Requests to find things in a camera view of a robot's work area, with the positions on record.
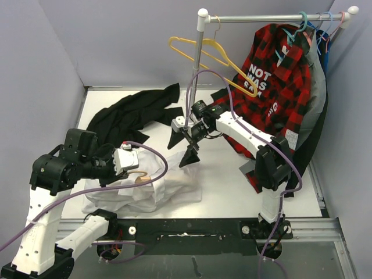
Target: gray floor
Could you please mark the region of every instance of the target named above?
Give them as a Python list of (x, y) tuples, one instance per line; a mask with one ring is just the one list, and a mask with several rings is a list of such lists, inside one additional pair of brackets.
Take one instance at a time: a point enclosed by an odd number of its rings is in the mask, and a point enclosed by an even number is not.
[[(134, 248), (124, 247), (121, 257), (132, 256)], [(95, 248), (90, 248), (76, 262), (71, 279), (183, 279), (183, 278), (257, 278), (257, 256), (222, 254), (196, 256), (198, 272), (191, 256), (142, 256), (124, 264), (98, 263)], [(289, 278), (343, 279), (345, 278), (333, 242), (285, 242), (279, 261)], [(262, 279), (285, 278), (279, 267), (265, 263)]]

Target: yellow hanger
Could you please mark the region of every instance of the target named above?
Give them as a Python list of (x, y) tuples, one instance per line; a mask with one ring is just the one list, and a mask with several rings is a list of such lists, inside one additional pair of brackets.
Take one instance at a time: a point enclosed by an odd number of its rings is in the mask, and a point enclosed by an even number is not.
[[(168, 40), (168, 45), (171, 49), (173, 49), (174, 51), (178, 52), (180, 55), (183, 55), (185, 56), (186, 58), (188, 58), (189, 60), (191, 61), (194, 61), (194, 59), (190, 56), (188, 56), (186, 53), (183, 53), (182, 51), (180, 51), (179, 49), (175, 48), (174, 46), (172, 46), (172, 42), (173, 41), (181, 41), (181, 42), (187, 42), (189, 44), (192, 44), (192, 45), (196, 45), (196, 41), (193, 41), (193, 40), (189, 40), (189, 39), (184, 39), (184, 38), (178, 38), (178, 37), (170, 37), (169, 40)], [(220, 59), (218, 58), (215, 58), (214, 56), (212, 56), (211, 54), (205, 52), (202, 50), (202, 53), (204, 53), (205, 55), (209, 56), (210, 58), (212, 58), (213, 60), (219, 62), (220, 64), (222, 64), (223, 66), (226, 66), (226, 67), (229, 67), (231, 66), (232, 68), (234, 68), (235, 71), (237, 71), (247, 82), (250, 83), (250, 85), (253, 87), (253, 93), (252, 92), (249, 92), (248, 90), (240, 87), (238, 84), (232, 82), (231, 80), (228, 80), (227, 78), (225, 78), (225, 80), (231, 84), (233, 87), (239, 89), (240, 91), (246, 93), (247, 95), (251, 96), (251, 97), (255, 97), (257, 96), (257, 86), (256, 84), (251, 80), (249, 79), (246, 74), (244, 74), (242, 72), (242, 70), (237, 66), (235, 65), (228, 57), (227, 57), (227, 54), (226, 54), (226, 51), (223, 49), (223, 47), (216, 41), (216, 40), (213, 40), (213, 39), (203, 39), (203, 45), (209, 45), (211, 47), (214, 47), (216, 50), (218, 50), (218, 52), (221, 54), (221, 56), (223, 57), (223, 59), (225, 59), (225, 62), (221, 61)], [(203, 65), (202, 63), (200, 63), (200, 66), (202, 66), (203, 68), (205, 69), (209, 69), (207, 66)]]

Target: clothes rack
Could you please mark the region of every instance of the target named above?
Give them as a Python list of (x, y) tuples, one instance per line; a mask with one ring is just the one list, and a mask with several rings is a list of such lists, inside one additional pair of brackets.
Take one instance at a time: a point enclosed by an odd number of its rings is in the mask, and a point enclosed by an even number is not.
[[(356, 15), (359, 11), (357, 6), (351, 6), (347, 12), (345, 12), (345, 18), (342, 22), (340, 28), (334, 34), (332, 42), (344, 31), (344, 29), (349, 26), (352, 17)], [(324, 22), (331, 20), (341, 20), (342, 15), (340, 13), (332, 15), (329, 14), (315, 14), (307, 15), (307, 19), (314, 22)], [(195, 75), (199, 71), (200, 67), (200, 58), (202, 52), (202, 41), (204, 36), (204, 29), (207, 24), (210, 23), (245, 23), (245, 22), (301, 22), (304, 18), (302, 15), (263, 15), (263, 16), (210, 16), (206, 9), (200, 9), (198, 11), (198, 25), (196, 36), (196, 46), (195, 46), (195, 56), (194, 56), (194, 65), (192, 75)], [(191, 92), (190, 92), (190, 103), (195, 103), (195, 94), (196, 86), (198, 83), (198, 77), (196, 77), (192, 83)]]

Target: white cloth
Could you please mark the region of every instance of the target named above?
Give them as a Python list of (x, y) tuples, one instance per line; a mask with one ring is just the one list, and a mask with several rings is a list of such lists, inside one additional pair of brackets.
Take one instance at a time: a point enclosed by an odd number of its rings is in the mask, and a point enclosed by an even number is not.
[[(181, 162), (184, 152), (179, 152), (167, 158), (169, 170), (164, 177), (141, 187), (93, 192), (86, 194), (82, 211), (90, 213), (97, 208), (108, 211), (152, 212), (165, 202), (190, 203), (202, 200), (202, 189), (199, 185), (199, 163), (189, 164), (182, 168)], [(154, 153), (142, 150), (138, 153), (139, 168), (155, 178), (164, 170), (163, 161)], [(134, 184), (138, 176), (133, 173), (128, 179), (120, 180), (107, 187)], [(85, 189), (100, 188), (98, 180), (86, 180)]]

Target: white label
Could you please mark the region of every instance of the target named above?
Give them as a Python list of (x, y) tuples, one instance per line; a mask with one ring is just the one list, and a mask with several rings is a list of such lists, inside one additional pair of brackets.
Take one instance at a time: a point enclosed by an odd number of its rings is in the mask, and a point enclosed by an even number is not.
[(297, 144), (298, 134), (295, 133), (295, 132), (293, 132), (293, 131), (291, 131), (291, 130), (287, 130), (285, 132), (285, 138), (288, 141), (289, 148), (291, 148), (292, 150), (296, 150), (296, 144)]

